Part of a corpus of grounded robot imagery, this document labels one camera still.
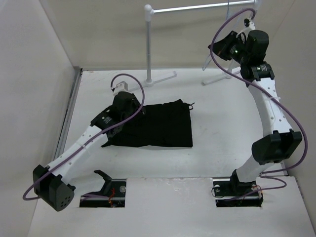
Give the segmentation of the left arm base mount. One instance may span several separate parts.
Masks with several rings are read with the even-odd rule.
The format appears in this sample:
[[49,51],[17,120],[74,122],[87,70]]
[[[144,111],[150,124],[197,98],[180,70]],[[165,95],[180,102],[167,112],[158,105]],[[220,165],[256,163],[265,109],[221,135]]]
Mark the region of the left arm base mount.
[[124,208],[126,179],[113,179],[101,170],[94,170],[104,180],[99,191],[89,192],[80,198],[80,208]]

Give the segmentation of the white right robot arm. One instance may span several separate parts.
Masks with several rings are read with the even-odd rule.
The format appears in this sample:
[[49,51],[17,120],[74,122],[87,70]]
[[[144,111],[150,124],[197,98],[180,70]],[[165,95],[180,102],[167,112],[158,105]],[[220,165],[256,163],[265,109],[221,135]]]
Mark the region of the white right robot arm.
[[248,34],[231,31],[208,47],[211,56],[240,65],[238,78],[245,82],[255,101],[263,130],[263,137],[252,144],[250,158],[222,185],[223,196],[252,195],[256,178],[274,164],[290,158],[305,139],[304,132],[294,131],[284,116],[288,110],[277,97],[274,72],[264,60],[268,45],[266,32],[251,30]]

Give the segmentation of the black trousers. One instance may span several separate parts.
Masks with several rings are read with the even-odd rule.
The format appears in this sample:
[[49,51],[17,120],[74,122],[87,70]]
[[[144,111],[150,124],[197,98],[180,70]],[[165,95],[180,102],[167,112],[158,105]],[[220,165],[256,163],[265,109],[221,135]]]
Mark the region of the black trousers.
[[121,132],[109,139],[102,147],[167,148],[193,147],[190,111],[192,104],[178,99],[164,104],[146,105],[145,113],[125,123]]

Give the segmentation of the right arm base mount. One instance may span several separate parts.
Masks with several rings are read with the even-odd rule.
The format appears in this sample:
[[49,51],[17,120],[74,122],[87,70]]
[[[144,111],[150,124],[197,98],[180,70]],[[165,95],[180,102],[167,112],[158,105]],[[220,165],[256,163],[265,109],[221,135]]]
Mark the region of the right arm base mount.
[[233,184],[228,179],[213,179],[212,195],[216,207],[261,207],[263,195],[256,182]]

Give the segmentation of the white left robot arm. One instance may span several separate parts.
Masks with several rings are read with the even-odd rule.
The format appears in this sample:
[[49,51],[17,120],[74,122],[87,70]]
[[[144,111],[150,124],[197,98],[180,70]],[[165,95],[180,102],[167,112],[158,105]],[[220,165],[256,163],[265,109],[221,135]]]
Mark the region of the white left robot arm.
[[143,111],[144,101],[133,93],[121,91],[112,105],[101,111],[81,137],[60,157],[47,166],[33,170],[34,192],[55,211],[65,209],[74,198],[71,180],[77,166],[82,165],[97,148],[121,132],[123,125]]

